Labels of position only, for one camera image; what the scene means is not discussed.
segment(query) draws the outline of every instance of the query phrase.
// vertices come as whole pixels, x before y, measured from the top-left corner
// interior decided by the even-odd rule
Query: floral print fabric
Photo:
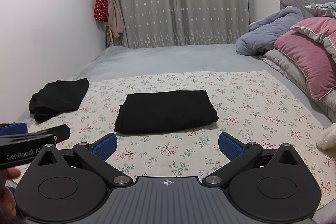
[[[78,111],[32,125],[29,132],[65,123],[71,136],[58,144],[59,149],[82,141],[93,143],[113,132],[119,105],[127,94],[170,90],[206,90],[218,122],[176,133],[116,133],[118,147],[107,160],[109,164],[134,180],[137,176],[198,176],[202,180],[228,163],[218,148],[218,136],[226,131],[244,143],[255,141],[264,148],[292,143],[320,185],[321,205],[336,197],[334,160],[315,146],[324,128],[266,71],[188,72],[93,82]]]

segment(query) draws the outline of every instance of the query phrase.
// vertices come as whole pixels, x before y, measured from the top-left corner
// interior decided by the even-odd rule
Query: human hand
[[[19,169],[13,167],[7,169],[7,180],[16,179],[21,175]],[[6,210],[13,216],[16,216],[15,199],[12,192],[6,187],[3,197],[0,199],[0,203],[6,208]]]

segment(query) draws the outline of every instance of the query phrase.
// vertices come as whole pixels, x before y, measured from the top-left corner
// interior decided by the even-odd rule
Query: folded black cloth
[[[147,134],[175,132],[218,120],[205,90],[176,90],[127,95],[120,106],[115,132]]]
[[[77,81],[59,81],[48,83],[29,102],[29,111],[36,122],[45,122],[50,118],[79,108],[89,82],[86,78]]]

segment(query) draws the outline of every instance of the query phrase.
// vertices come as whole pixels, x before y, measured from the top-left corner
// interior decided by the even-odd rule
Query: white fluffy object
[[[316,146],[321,150],[336,148],[336,123],[325,130]]]

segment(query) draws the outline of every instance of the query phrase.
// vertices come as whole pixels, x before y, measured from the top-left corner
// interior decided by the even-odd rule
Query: red floral bag
[[[96,0],[93,16],[97,21],[107,22],[107,0]]]

